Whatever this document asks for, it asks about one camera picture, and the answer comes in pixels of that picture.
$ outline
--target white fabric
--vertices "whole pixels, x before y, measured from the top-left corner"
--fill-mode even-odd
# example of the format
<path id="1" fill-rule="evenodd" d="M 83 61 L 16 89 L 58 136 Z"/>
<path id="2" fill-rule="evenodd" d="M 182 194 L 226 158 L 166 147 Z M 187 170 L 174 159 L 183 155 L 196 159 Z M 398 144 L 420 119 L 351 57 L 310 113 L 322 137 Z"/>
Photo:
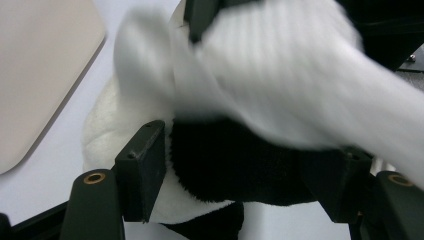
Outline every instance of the white fabric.
<path id="1" fill-rule="evenodd" d="M 111 167 L 148 121 L 165 120 L 169 134 L 175 114 L 227 115 L 282 146 L 358 145 L 424 187 L 424 96 L 364 56 L 358 39 L 333 0 L 223 10 L 195 48 L 160 11 L 134 10 L 117 36 L 116 77 L 87 120 L 85 168 Z M 228 204 L 196 201 L 168 166 L 153 221 Z"/>

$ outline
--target black fluffy fabric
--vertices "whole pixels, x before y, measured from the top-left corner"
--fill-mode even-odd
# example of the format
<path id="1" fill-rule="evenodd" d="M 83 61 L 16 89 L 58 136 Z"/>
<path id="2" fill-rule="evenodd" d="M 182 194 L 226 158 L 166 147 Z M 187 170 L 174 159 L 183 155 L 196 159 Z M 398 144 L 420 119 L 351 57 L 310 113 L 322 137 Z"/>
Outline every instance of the black fluffy fabric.
<path id="1" fill-rule="evenodd" d="M 176 174 L 202 201 L 287 206 L 315 200 L 300 178 L 297 151 L 274 146 L 237 122 L 175 120 L 171 138 Z"/>
<path id="2" fill-rule="evenodd" d="M 237 240 L 243 221 L 243 204 L 233 203 L 185 223 L 164 225 L 190 240 Z"/>

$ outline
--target white table surface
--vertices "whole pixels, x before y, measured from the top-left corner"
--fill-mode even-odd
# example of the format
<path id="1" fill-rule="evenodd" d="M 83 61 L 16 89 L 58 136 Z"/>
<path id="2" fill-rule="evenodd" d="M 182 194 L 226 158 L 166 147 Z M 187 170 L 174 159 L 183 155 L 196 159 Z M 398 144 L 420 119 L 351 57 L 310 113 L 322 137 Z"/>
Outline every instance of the white table surface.
<path id="1" fill-rule="evenodd" d="M 0 212 L 12 225 L 67 201 L 74 179 L 82 173 L 81 132 L 84 119 L 112 74 L 112 50 L 118 24 L 132 6 L 157 5 L 171 16 L 179 0 L 95 0 L 104 19 L 103 49 L 34 153 L 0 175 Z M 126 223 L 126 238 L 185 239 L 158 224 Z M 244 240 L 350 239 L 346 225 L 332 223 L 317 203 L 273 207 L 245 205 Z"/>

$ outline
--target beige cutting board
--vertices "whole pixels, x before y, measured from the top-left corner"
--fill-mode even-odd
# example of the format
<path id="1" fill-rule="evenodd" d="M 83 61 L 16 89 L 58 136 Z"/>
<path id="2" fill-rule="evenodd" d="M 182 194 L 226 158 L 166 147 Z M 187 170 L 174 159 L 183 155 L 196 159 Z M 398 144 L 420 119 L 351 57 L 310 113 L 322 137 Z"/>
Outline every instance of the beige cutting board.
<path id="1" fill-rule="evenodd" d="M 0 1 L 0 174 L 27 155 L 104 36 L 89 0 Z"/>

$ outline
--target ribbed white fabric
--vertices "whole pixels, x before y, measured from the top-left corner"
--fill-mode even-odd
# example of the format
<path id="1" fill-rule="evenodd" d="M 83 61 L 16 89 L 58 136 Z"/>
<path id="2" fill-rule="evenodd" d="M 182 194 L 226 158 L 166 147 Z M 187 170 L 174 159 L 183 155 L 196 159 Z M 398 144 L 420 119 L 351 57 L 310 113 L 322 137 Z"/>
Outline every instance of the ribbed white fabric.
<path id="1" fill-rule="evenodd" d="M 175 114 L 227 115 L 281 146 L 358 145 L 424 187 L 424 95 L 364 56 L 358 42 L 333 0 L 223 10 L 195 48 L 160 11 L 133 10 L 117 36 L 116 77 L 87 119 L 85 169 L 111 167 L 148 121 L 165 120 L 169 135 Z M 183 222 L 229 203 L 194 199 L 168 161 L 151 220 Z"/>

